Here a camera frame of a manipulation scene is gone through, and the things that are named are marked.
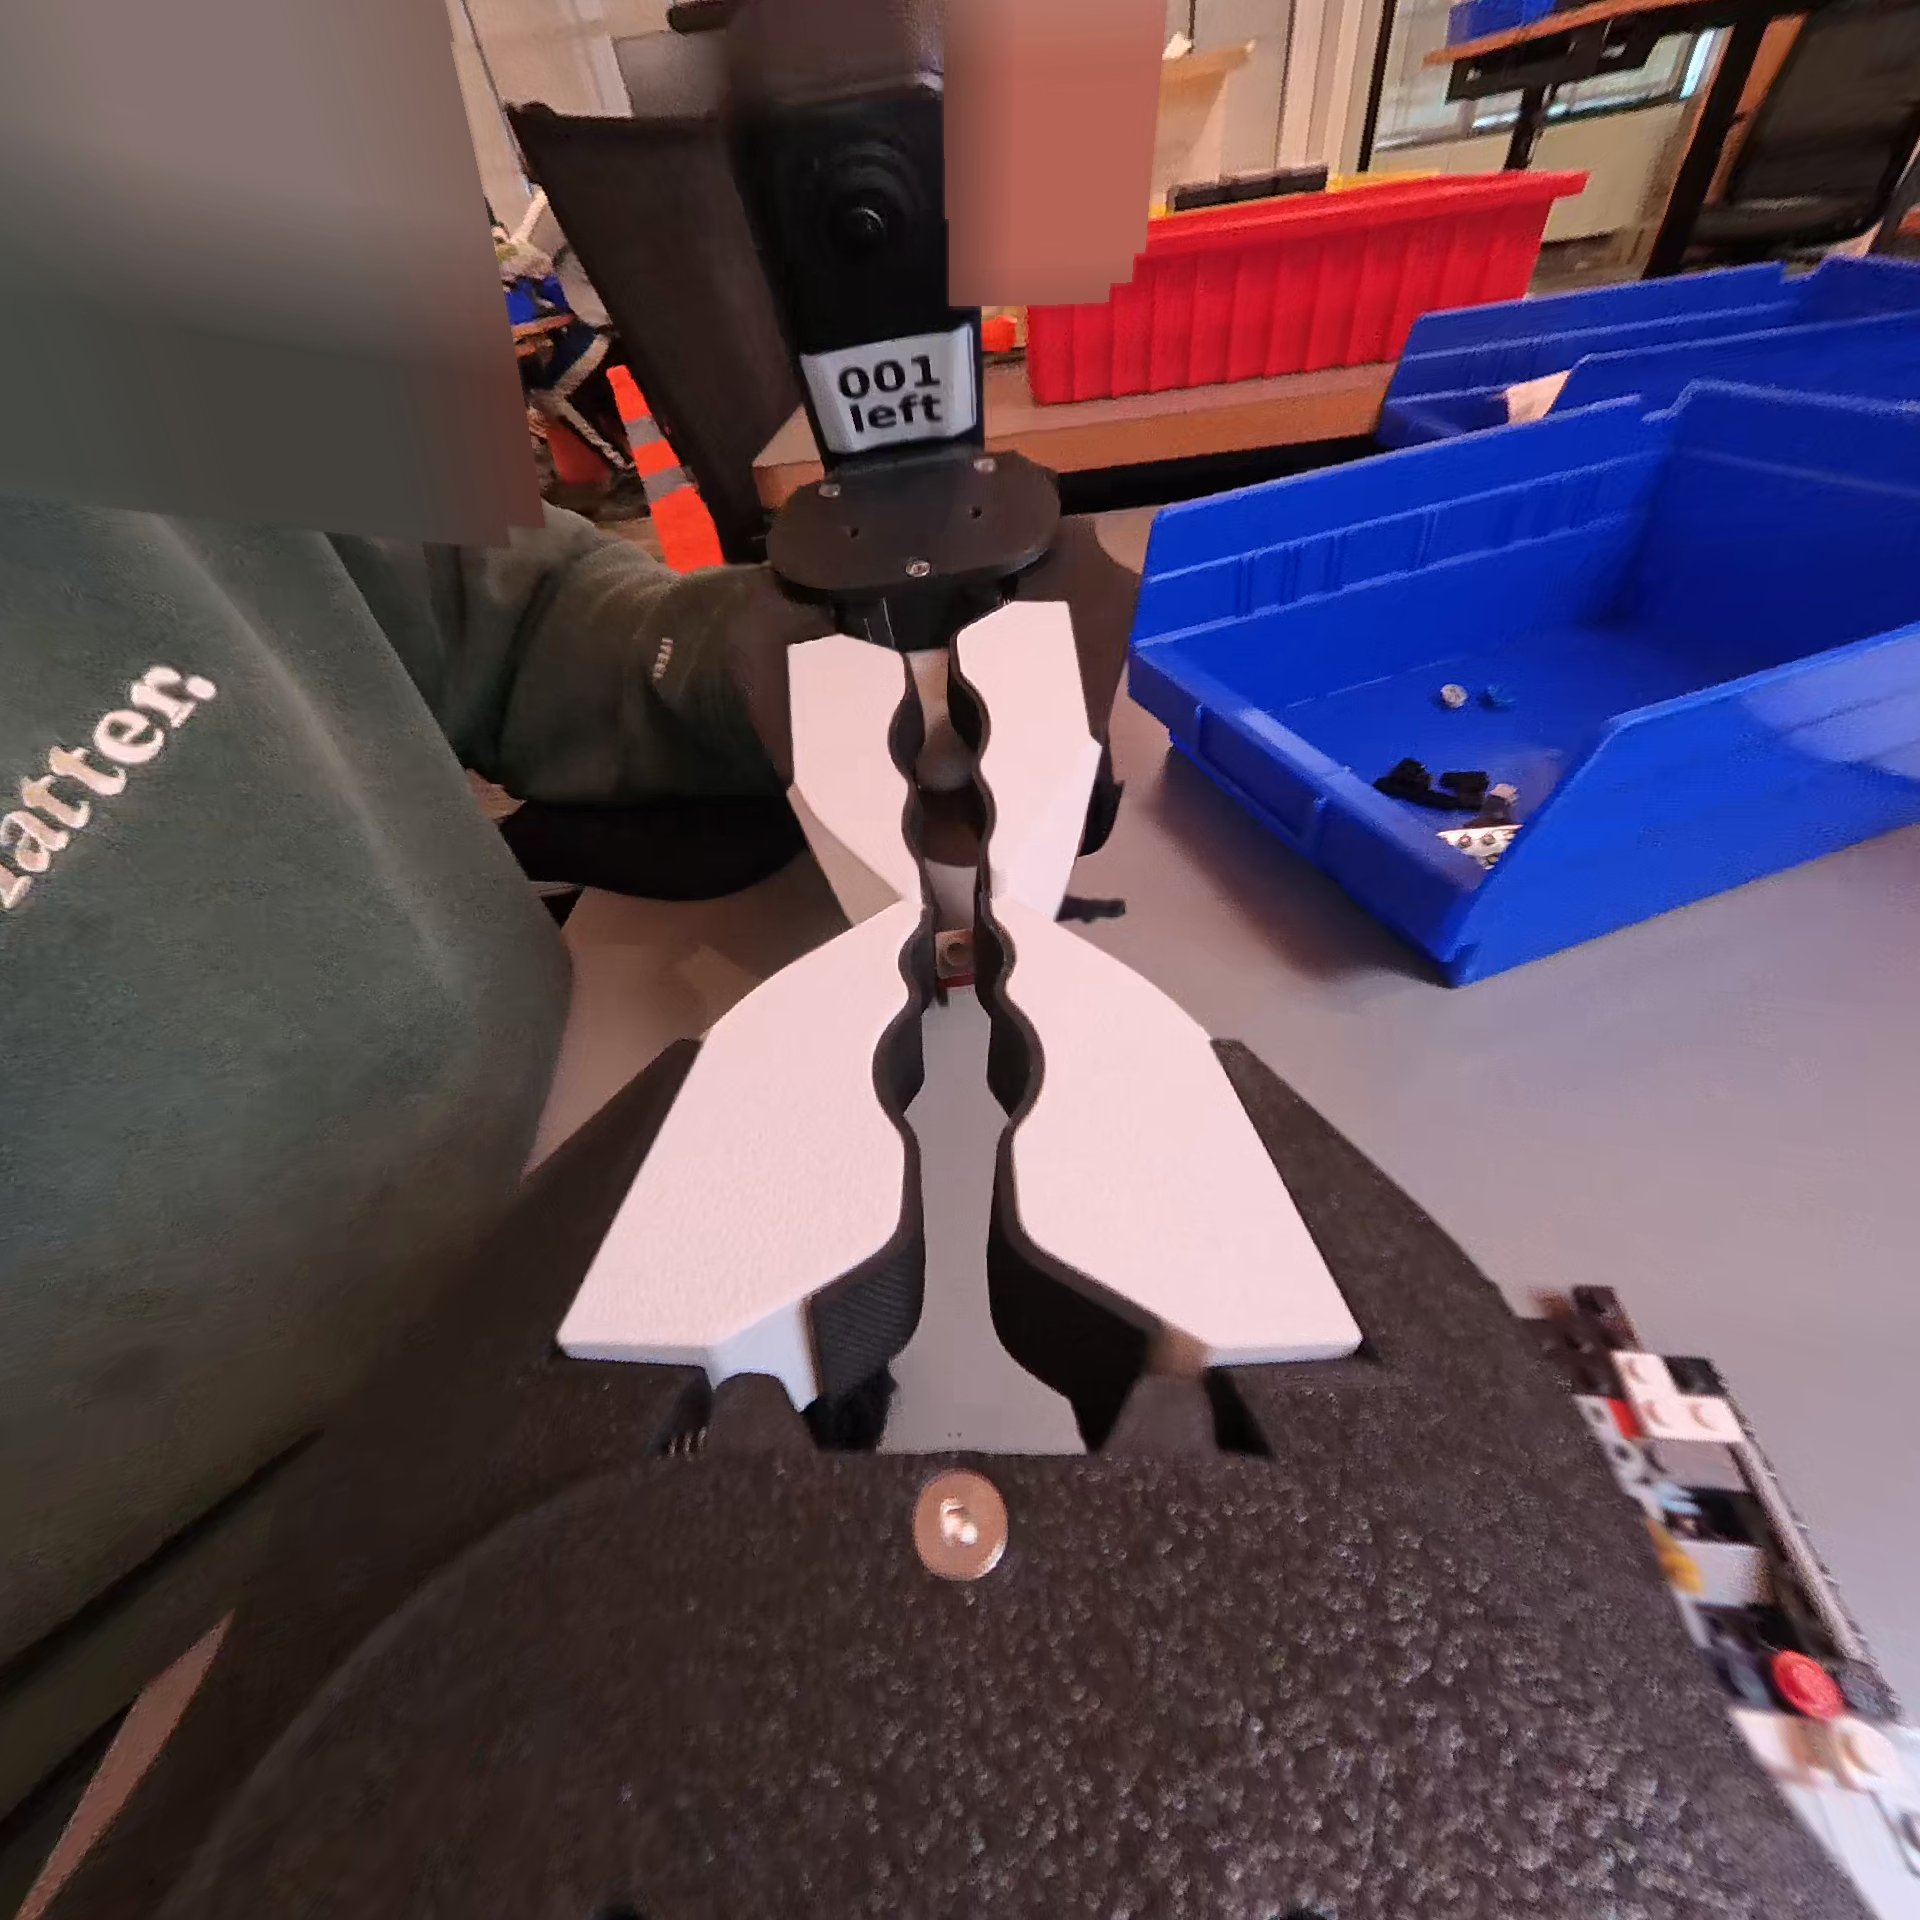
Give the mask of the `brick car model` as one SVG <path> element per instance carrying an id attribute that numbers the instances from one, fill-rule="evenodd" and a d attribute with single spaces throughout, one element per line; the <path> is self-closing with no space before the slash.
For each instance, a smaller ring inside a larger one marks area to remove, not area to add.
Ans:
<path id="1" fill-rule="evenodd" d="M 1608 1288 L 1544 1291 L 1566 1382 L 1749 1756 L 1872 1915 L 1917 1915 L 1917 1734 L 1725 1374 Z"/>

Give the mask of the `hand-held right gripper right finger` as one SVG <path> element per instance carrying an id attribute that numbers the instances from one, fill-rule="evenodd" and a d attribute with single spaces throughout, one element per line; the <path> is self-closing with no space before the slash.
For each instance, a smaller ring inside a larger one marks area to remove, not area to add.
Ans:
<path id="1" fill-rule="evenodd" d="M 1107 1442 L 1150 1377 L 1349 1361 L 1359 1323 L 1212 1036 L 1037 907 L 983 911 L 998 1344 Z"/>

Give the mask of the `wooden background desk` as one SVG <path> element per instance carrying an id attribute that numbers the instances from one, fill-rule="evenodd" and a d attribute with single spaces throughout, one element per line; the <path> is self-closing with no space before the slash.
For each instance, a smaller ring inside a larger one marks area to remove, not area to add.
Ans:
<path id="1" fill-rule="evenodd" d="M 1761 27 L 1782 17 L 1811 17 L 1827 3 L 1599 3 L 1566 8 L 1537 17 L 1519 27 L 1449 44 L 1423 60 L 1423 66 L 1462 68 L 1468 75 L 1493 75 L 1528 65 L 1564 65 L 1598 57 L 1611 44 L 1656 42 L 1680 33 L 1732 30 L 1747 22 Z"/>

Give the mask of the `red plastic bin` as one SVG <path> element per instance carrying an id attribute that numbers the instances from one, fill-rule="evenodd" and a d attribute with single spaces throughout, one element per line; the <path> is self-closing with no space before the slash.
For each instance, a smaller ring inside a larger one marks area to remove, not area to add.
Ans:
<path id="1" fill-rule="evenodd" d="M 1433 311 L 1525 297 L 1588 177 L 1414 177 L 1171 214 L 1129 280 L 1027 308 L 1037 404 L 1395 363 Z"/>

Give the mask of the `person's left forearm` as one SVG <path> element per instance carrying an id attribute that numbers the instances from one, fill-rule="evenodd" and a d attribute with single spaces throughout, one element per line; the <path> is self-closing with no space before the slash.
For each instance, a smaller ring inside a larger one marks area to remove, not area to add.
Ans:
<path id="1" fill-rule="evenodd" d="M 329 545 L 456 760 L 517 800 L 784 793 L 785 655 L 831 619 L 768 568 L 675 572 L 560 511 L 496 547 Z"/>

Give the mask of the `wooden background table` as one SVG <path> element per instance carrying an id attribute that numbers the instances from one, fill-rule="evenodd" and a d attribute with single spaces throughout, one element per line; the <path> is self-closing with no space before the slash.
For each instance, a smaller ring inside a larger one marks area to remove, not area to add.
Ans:
<path id="1" fill-rule="evenodd" d="M 1349 458 L 1372 443 L 1395 362 L 1191 391 L 1036 402 L 1019 367 L 983 383 L 989 454 L 1052 468 L 1067 512 L 1159 508 Z"/>

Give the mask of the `large blue plastic bin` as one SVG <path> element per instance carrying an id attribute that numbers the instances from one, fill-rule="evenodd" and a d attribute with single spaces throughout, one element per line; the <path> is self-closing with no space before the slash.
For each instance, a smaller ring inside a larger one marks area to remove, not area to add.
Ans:
<path id="1" fill-rule="evenodd" d="M 1916 563 L 1916 408 L 1701 383 L 1164 511 L 1129 690 L 1471 985 L 1913 826 Z"/>

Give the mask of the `person's torso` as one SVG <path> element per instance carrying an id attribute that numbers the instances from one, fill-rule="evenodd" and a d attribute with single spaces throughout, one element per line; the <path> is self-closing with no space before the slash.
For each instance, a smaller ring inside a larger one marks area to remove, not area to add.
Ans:
<path id="1" fill-rule="evenodd" d="M 463 760 L 595 539 L 4 502 L 7 1812 L 526 1163 L 568 962 Z"/>

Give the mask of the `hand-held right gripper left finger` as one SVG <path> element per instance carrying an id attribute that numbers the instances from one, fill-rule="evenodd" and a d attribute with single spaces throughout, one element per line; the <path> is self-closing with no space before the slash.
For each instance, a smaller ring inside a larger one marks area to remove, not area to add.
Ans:
<path id="1" fill-rule="evenodd" d="M 573 1361 L 779 1382 L 796 1408 L 884 1374 L 924 1306 L 924 903 L 768 977 L 691 1054 L 561 1318 Z"/>

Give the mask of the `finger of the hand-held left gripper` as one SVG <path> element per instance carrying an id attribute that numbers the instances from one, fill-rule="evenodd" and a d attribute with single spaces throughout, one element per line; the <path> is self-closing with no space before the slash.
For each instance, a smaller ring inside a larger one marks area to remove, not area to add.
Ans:
<path id="1" fill-rule="evenodd" d="M 1099 745 L 1065 603 L 1015 601 L 966 626 L 976 776 L 992 811 L 995 911 L 1059 911 L 1087 831 Z"/>
<path id="2" fill-rule="evenodd" d="M 961 790 L 949 684 L 945 649 L 899 655 L 819 638 L 785 655 L 785 798 L 849 919 L 925 899 L 910 815 L 924 798 Z"/>

